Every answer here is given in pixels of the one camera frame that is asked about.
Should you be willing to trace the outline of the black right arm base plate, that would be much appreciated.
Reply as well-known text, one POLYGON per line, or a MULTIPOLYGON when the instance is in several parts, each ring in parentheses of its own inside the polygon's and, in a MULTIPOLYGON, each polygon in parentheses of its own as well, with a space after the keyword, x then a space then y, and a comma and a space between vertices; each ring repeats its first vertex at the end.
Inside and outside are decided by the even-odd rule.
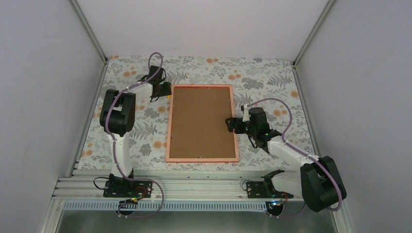
POLYGON ((294 198, 292 194, 276 191, 264 182, 246 181, 245 190, 249 199, 286 199, 294 198))

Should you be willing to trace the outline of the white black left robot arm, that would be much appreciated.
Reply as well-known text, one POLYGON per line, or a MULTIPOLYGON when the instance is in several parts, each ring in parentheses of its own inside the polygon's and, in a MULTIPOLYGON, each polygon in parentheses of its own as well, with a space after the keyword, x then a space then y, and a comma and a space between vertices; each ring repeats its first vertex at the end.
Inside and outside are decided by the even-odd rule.
POLYGON ((137 100, 157 101, 172 94, 166 71, 149 66, 149 74, 123 90, 108 89, 105 93, 100 125, 111 142, 112 168, 104 191, 111 190, 127 197, 134 193, 134 171, 130 158, 129 137, 135 124, 137 100))

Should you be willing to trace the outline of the red wooden picture frame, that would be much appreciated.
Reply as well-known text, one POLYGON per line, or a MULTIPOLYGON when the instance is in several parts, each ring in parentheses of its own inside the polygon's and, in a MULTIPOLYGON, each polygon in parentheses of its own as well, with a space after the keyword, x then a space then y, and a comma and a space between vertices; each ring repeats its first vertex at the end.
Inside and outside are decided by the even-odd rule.
POLYGON ((237 163, 237 136, 225 120, 235 115, 226 84, 174 84, 167 130, 167 163, 237 163))

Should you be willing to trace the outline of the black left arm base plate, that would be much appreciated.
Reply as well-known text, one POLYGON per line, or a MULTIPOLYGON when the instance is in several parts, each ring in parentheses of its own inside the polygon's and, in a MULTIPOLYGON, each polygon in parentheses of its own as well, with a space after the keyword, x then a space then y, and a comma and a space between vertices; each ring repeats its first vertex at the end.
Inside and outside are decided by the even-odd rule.
POLYGON ((107 181, 103 191, 105 198, 150 198, 153 188, 151 181, 107 181))

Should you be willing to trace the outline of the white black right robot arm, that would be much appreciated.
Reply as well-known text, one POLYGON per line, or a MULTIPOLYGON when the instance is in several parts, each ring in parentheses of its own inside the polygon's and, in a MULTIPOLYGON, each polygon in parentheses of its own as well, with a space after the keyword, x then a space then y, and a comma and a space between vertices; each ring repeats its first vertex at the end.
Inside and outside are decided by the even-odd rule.
POLYGON ((334 160, 303 152, 289 143, 283 133, 272 129, 261 107, 247 107, 243 117, 225 120, 228 131, 247 135, 255 149, 262 149, 286 162, 293 171, 278 169, 261 182, 247 182, 249 198, 298 197, 314 212, 337 211, 347 193, 334 160))

